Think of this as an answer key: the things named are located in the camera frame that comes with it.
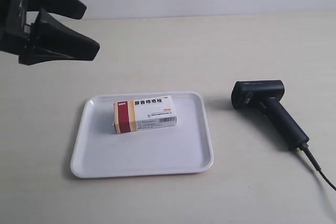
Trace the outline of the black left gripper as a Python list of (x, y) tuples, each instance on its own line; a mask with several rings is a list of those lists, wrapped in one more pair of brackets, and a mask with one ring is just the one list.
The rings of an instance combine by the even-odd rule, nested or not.
[[(82, 19), (86, 9), (80, 0), (1, 0), (1, 51), (18, 56), (22, 65), (93, 61), (99, 43), (49, 14)], [(32, 25), (26, 23), (28, 11), (40, 11)]]

